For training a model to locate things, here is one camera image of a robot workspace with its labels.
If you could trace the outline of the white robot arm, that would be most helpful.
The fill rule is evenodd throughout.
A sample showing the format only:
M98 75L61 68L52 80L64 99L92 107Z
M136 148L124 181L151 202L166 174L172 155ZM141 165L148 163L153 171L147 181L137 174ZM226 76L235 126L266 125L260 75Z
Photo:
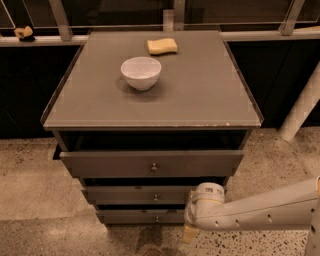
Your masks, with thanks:
M305 256L320 256L320 177L226 202L224 188L202 183L192 190L184 211L182 240L204 231L309 231Z

